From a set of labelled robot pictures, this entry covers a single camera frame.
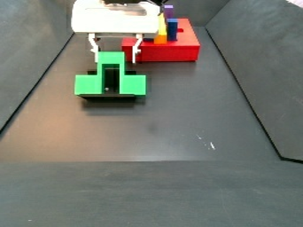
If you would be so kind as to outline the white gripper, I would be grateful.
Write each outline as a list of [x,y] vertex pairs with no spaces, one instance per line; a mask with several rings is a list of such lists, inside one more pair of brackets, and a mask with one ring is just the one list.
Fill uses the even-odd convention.
[[71,27],[75,33],[89,33],[88,40],[95,63],[99,46],[95,33],[136,34],[131,47],[131,62],[142,53],[143,34],[155,34],[159,28],[160,7],[146,1],[136,4],[105,4],[101,0],[76,0],[72,7]]

